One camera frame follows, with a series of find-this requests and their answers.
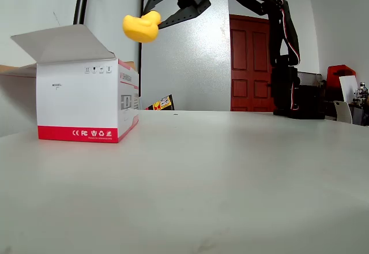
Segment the black cable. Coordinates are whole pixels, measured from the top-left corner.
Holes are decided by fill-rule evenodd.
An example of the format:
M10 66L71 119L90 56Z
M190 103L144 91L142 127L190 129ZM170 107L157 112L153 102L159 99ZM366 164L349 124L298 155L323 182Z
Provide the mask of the black cable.
M87 0L77 0L76 11L74 12L73 24L83 24L85 22Z
M144 1L145 0L141 0L141 10L140 10L140 16L144 15ZM138 67L137 67L137 71L138 71L138 86L140 88L140 90L138 91L139 96L141 96L141 65L142 65L142 43L138 44Z

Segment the wooden door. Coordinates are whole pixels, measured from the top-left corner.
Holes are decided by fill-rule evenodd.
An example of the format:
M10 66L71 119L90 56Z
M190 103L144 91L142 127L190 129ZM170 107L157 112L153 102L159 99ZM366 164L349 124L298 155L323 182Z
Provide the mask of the wooden door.
M231 111L273 111L269 20L230 15Z

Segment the white box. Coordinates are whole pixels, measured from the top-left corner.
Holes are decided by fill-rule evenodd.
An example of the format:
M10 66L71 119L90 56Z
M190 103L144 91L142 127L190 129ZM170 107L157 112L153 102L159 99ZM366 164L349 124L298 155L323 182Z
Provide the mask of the white box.
M40 139L117 143L137 124L138 73L109 52L86 26L47 29L12 39L37 62Z

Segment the black robotic arm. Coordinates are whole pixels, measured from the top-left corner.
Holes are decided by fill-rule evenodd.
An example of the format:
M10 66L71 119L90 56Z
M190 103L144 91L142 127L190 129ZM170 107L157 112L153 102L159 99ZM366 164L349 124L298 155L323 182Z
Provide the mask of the black robotic arm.
M161 1L163 0L148 0L144 14L149 13ZM272 97L276 106L274 114L304 118L299 111L295 96L300 85L298 71L295 68L300 64L300 50L288 2L286 0L237 1L260 16L267 14L270 21L269 56L272 64ZM159 29L196 18L210 5L209 0L178 0L180 9L163 21ZM280 54L283 40L288 48L287 55Z
M163 0L149 0L144 14L151 11L157 3ZM272 66L288 64L295 66L300 63L299 42L293 26L286 0L237 0L241 5L256 14L268 15L270 21L270 63ZM159 29L195 18L209 6L209 0L178 0L180 9L159 25ZM288 47L288 55L280 55L282 40Z

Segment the rubber duck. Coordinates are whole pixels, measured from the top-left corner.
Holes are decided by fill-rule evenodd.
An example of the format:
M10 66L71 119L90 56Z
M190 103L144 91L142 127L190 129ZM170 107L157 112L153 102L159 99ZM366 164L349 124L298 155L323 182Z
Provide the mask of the rubber duck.
M159 33L161 16L152 10L141 18L126 16L123 19L123 31L126 36L135 42L153 42Z

